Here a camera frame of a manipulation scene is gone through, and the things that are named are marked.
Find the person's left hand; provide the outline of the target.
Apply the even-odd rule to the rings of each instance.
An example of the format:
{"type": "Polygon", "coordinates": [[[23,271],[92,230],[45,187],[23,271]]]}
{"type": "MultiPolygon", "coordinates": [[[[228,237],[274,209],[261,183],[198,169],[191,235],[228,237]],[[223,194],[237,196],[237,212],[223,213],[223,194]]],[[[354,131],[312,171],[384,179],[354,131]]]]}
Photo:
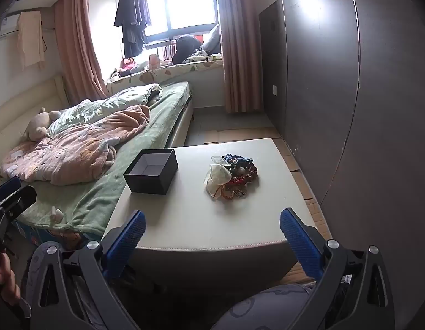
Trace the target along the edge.
{"type": "Polygon", "coordinates": [[[0,252],[0,286],[1,296],[11,306],[16,305],[21,299],[21,290],[16,282],[9,257],[0,252]]]}

